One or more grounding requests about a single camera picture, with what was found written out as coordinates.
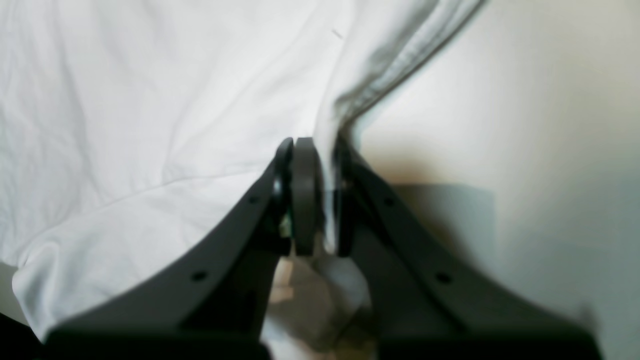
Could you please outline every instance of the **wrinkled cloth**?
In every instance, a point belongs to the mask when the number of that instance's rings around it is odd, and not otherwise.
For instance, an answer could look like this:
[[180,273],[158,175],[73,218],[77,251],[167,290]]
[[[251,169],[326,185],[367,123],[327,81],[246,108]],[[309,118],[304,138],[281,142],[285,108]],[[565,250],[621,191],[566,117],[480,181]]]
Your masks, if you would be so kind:
[[[36,335],[187,252],[284,138],[314,137],[330,190],[337,133],[477,4],[0,4],[0,260]],[[278,269],[263,340],[279,359],[332,356],[366,298],[353,265]]]

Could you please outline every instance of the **white fabric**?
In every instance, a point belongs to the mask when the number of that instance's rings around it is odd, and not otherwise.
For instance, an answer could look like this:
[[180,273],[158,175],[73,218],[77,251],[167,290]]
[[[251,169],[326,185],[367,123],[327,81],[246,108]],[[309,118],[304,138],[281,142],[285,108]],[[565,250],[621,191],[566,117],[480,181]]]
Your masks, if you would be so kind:
[[[13,289],[36,335],[185,253],[282,139],[314,134],[330,178],[340,125],[476,4],[0,4],[0,259],[19,267]],[[324,357],[362,282],[333,258],[295,264],[298,282],[275,281],[274,303],[291,306],[272,304],[263,338],[276,358]]]

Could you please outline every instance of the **white sheet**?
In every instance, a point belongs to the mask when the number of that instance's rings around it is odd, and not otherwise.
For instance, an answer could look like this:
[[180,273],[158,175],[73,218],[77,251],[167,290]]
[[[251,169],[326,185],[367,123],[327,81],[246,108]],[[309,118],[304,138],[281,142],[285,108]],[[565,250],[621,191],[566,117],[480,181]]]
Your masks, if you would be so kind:
[[[330,179],[340,126],[476,4],[3,3],[0,259],[19,267],[13,289],[36,335],[185,253],[285,137],[313,134]],[[266,320],[276,358],[330,353],[365,296],[348,263],[310,265],[297,262],[300,282],[276,279],[281,300],[294,294],[286,325],[274,306]],[[305,299],[317,303],[299,316]]]

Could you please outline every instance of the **screw hole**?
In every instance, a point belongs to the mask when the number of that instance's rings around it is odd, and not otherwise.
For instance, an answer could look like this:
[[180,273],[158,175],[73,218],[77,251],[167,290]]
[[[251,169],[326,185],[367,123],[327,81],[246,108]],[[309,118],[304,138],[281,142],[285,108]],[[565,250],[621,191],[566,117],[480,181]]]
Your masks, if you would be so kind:
[[193,273],[193,275],[191,276],[191,280],[198,282],[198,281],[203,281],[206,277],[207,277],[207,272],[199,271],[199,272]]
[[451,276],[449,276],[448,274],[445,274],[443,272],[438,272],[436,274],[436,279],[438,279],[438,281],[441,284],[450,284],[453,282],[453,279],[451,279]]

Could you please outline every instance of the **mounting hole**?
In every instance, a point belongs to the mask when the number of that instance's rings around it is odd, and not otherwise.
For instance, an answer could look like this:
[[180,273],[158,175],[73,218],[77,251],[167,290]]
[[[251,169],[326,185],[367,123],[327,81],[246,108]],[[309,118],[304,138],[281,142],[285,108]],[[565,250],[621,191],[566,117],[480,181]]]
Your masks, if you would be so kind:
[[191,280],[195,282],[203,281],[206,278],[207,278],[207,272],[205,271],[198,271],[193,273],[193,275],[191,275]]
[[436,279],[440,282],[440,284],[450,284],[453,282],[453,279],[451,279],[451,276],[449,276],[449,274],[444,272],[436,273]]

